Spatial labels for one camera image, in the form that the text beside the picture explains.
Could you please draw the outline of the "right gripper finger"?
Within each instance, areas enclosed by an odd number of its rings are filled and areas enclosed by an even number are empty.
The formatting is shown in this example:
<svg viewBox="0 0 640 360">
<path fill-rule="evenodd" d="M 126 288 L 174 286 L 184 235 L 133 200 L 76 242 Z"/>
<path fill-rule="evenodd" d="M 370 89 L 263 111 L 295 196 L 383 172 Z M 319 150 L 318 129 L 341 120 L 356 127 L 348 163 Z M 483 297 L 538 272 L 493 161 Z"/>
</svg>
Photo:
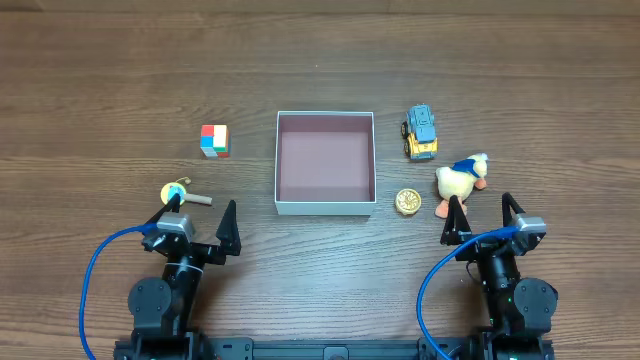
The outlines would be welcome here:
<svg viewBox="0 0 640 360">
<path fill-rule="evenodd" d="M 525 214 L 525 211 L 509 192 L 505 192 L 502 195 L 501 208 L 503 226 L 517 227 L 519 225 L 521 215 Z"/>
<path fill-rule="evenodd" d="M 472 231 L 462 208 L 462 203 L 456 195 L 453 195 L 449 199 L 449 208 L 440 243 L 447 246 L 460 245 L 471 237 Z"/>
</svg>

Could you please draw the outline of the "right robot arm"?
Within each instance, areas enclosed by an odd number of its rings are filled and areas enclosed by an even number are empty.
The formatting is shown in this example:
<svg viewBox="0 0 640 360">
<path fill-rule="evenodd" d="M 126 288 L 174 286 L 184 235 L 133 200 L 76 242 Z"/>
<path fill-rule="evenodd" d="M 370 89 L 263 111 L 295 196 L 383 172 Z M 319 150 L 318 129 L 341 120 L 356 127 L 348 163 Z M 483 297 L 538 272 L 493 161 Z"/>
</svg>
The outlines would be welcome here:
<svg viewBox="0 0 640 360">
<path fill-rule="evenodd" d="M 515 232 L 476 240 L 455 256 L 477 266 L 490 325 L 440 346 L 454 359 L 553 360 L 552 342 L 543 336 L 551 331 L 558 292 L 544 280 L 523 277 L 516 263 L 539 245 L 547 226 L 509 193 L 502 195 L 502 221 Z"/>
</svg>

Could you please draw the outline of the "yellow plush duck blue scarf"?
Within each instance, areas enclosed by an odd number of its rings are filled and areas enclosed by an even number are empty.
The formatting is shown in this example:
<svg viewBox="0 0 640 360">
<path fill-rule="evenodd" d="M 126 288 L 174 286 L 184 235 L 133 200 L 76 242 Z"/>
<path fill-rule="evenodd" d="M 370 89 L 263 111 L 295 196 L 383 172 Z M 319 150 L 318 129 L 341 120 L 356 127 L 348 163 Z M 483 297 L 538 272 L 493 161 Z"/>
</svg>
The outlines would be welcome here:
<svg viewBox="0 0 640 360">
<path fill-rule="evenodd" d="M 464 201 L 474 189 L 483 190 L 487 187 L 489 157 L 486 153 L 477 153 L 464 160 L 455 162 L 450 167 L 439 167 L 435 176 L 438 194 L 442 201 L 435 209 L 435 215 L 446 218 L 450 207 L 450 198 L 456 196 L 464 214 L 467 206 Z"/>
</svg>

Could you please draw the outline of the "multicoloured puzzle cube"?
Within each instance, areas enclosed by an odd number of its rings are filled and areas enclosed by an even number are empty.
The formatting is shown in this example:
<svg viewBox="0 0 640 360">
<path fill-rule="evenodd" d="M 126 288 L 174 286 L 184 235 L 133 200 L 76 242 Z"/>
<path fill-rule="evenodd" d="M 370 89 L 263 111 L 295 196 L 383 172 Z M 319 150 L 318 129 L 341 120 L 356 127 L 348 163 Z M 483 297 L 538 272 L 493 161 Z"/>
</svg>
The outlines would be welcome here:
<svg viewBox="0 0 640 360">
<path fill-rule="evenodd" d="M 207 158 L 228 158 L 231 151 L 230 132 L 226 125 L 201 127 L 200 148 Z"/>
</svg>

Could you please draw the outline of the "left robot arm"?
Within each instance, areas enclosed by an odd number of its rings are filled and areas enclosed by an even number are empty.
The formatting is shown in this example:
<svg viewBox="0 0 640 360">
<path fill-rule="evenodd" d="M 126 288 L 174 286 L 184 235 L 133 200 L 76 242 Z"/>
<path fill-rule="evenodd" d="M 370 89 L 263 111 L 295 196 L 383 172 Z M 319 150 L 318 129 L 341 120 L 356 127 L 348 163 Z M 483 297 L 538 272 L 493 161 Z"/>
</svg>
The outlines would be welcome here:
<svg viewBox="0 0 640 360">
<path fill-rule="evenodd" d="M 138 281 L 128 295 L 134 327 L 128 341 L 115 344 L 115 360 L 215 359 L 208 337 L 189 321 L 197 289 L 207 264 L 223 265 L 241 253 L 236 202 L 231 200 L 215 236 L 217 244 L 193 240 L 191 217 L 180 212 L 176 197 L 147 222 L 143 248 L 166 258 L 163 274 Z"/>
</svg>

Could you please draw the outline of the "round gold coin toy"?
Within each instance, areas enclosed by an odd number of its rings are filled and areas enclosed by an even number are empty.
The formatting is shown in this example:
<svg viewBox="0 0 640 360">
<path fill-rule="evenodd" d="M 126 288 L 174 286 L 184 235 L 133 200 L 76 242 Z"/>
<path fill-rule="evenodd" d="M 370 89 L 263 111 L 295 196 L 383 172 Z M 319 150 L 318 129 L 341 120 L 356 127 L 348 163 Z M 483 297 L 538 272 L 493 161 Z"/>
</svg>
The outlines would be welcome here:
<svg viewBox="0 0 640 360">
<path fill-rule="evenodd" d="M 396 194 L 395 208 L 402 215 L 414 215 L 420 209 L 421 205 L 421 196 L 414 189 L 405 188 Z"/>
</svg>

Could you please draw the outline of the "yellow blue toy truck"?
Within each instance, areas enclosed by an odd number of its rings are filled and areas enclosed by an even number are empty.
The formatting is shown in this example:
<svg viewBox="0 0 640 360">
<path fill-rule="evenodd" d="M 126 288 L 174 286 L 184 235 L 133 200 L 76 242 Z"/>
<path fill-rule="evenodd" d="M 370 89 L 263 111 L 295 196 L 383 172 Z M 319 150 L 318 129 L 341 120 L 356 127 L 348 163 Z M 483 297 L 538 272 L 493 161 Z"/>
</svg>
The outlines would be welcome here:
<svg viewBox="0 0 640 360">
<path fill-rule="evenodd" d="M 415 105 L 407 111 L 406 120 L 401 124 L 401 135 L 405 141 L 404 152 L 411 161 L 430 160 L 437 156 L 435 116 L 429 105 Z"/>
</svg>

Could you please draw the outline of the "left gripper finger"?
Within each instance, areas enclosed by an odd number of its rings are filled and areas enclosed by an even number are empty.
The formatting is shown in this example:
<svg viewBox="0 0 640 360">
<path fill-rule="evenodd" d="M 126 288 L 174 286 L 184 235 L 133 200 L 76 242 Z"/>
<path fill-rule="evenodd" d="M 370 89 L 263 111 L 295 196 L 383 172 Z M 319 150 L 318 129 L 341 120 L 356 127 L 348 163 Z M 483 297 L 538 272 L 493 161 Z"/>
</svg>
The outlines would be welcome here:
<svg viewBox="0 0 640 360">
<path fill-rule="evenodd" d="M 242 249 L 236 210 L 236 202 L 230 200 L 216 230 L 216 237 L 220 241 L 219 250 L 225 255 L 239 256 Z"/>
<path fill-rule="evenodd" d="M 168 203 L 164 205 L 156 214 L 154 214 L 147 222 L 148 224 L 156 224 L 163 214 L 167 212 L 178 213 L 180 211 L 181 198 L 178 194 L 173 195 Z"/>
</svg>

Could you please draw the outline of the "yellow disc wooden handle toy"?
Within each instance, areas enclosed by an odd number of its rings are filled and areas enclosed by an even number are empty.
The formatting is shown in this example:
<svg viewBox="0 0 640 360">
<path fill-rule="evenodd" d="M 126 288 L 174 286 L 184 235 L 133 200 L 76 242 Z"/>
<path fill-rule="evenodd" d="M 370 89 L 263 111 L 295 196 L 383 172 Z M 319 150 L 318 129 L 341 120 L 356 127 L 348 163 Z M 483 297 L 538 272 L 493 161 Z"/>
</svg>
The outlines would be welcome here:
<svg viewBox="0 0 640 360">
<path fill-rule="evenodd" d="M 195 195 L 187 191 L 187 186 L 191 184 L 189 177 L 182 177 L 173 182 L 165 184 L 160 192 L 162 202 L 167 205 L 174 197 L 179 197 L 179 203 L 183 205 L 185 202 L 201 204 L 206 206 L 212 205 L 212 198 L 202 195 Z"/>
</svg>

